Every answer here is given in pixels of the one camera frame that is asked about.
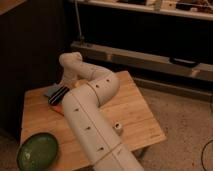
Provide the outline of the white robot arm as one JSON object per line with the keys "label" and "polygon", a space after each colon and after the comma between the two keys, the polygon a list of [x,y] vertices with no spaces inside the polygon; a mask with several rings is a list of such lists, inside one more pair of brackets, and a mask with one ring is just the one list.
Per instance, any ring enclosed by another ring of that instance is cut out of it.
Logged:
{"label": "white robot arm", "polygon": [[79,52],[59,57],[64,69],[62,82],[71,84],[77,77],[88,82],[71,89],[62,100],[62,109],[94,171],[144,171],[127,149],[99,107],[119,90],[119,79],[107,68],[83,61]]}

